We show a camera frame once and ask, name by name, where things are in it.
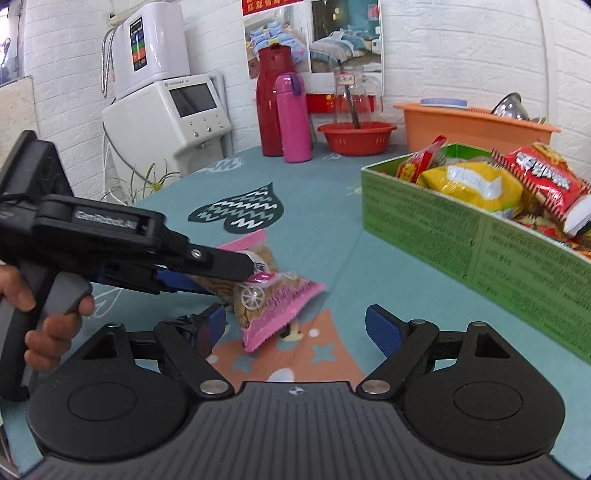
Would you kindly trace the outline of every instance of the table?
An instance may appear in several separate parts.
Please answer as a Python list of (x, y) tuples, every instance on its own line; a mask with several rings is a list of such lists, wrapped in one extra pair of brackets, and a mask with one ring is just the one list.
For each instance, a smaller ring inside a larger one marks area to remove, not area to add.
[[(591, 473), (591, 365), (584, 363), (541, 332), (452, 280), (433, 267), (363, 230), (361, 210), (362, 166), (391, 158), (347, 158), (331, 154), (325, 145), (315, 149), (314, 160), (286, 164), (263, 157), (254, 148), (223, 160), (178, 181), (145, 200), (141, 207), (167, 215), (167, 225), (194, 243), (222, 245), (238, 238), (223, 222), (195, 223), (194, 210), (226, 197), (237, 196), (272, 183), (283, 216), (267, 228), (268, 245), (280, 267), (327, 285), (299, 317), (303, 338), (297, 342), (273, 339), (255, 355), (240, 351), (233, 316), (229, 330), (210, 359), (233, 383), (244, 378), (265, 380), (359, 381), (384, 357), (365, 333), (365, 310), (380, 304), (403, 320), (423, 318), (444, 330), (465, 330), (483, 320), (521, 352), (560, 391), (566, 421), (553, 455), (576, 475)], [(151, 329), (156, 323), (182, 314), (198, 313), (216, 299), (187, 293), (150, 296), (96, 286), (97, 310), (85, 319), (73, 350), (104, 323), (123, 322), (128, 330)], [(265, 360), (289, 368), (269, 370)], [(154, 365), (142, 364), (147, 368)], [(314, 378), (307, 378), (306, 371)], [(338, 377), (346, 372), (345, 377)], [(15, 461), (23, 471), (41, 456), (24, 420), (25, 405), (0, 404)]]

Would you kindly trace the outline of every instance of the pink water bottle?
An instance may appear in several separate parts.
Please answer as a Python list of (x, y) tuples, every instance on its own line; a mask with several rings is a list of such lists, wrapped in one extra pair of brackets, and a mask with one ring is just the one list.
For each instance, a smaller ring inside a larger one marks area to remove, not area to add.
[(285, 161), (300, 163), (312, 160), (304, 80), (297, 73), (285, 73), (277, 77), (275, 89)]

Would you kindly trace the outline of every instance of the blue gripper pad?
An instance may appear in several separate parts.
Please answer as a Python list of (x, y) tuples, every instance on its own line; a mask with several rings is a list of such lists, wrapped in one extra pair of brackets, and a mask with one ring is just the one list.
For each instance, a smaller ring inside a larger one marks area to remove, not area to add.
[(158, 272), (158, 279), (171, 290), (211, 295), (211, 293), (205, 290), (201, 285), (194, 282), (188, 275), (183, 273), (160, 270)]
[(226, 331), (226, 307), (224, 305), (214, 304), (201, 315), (209, 318), (209, 339), (213, 348)]
[(365, 312), (365, 330), (386, 358), (408, 337), (407, 324), (379, 305), (371, 305)]

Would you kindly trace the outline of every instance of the window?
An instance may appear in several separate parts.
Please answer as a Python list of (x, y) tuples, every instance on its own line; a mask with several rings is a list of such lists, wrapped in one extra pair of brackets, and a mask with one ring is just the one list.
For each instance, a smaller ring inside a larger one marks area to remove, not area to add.
[(0, 85), (21, 74), (19, 37), (23, 3), (24, 0), (0, 0)]
[(0, 10), (0, 43), (8, 38), (8, 8)]

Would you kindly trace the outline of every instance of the yellow snack bag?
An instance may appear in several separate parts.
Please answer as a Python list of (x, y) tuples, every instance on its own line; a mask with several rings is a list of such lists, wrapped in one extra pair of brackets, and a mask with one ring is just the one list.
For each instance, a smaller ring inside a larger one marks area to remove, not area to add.
[(465, 162), (424, 171), (417, 185), (512, 219), (521, 213), (523, 185), (487, 162)]

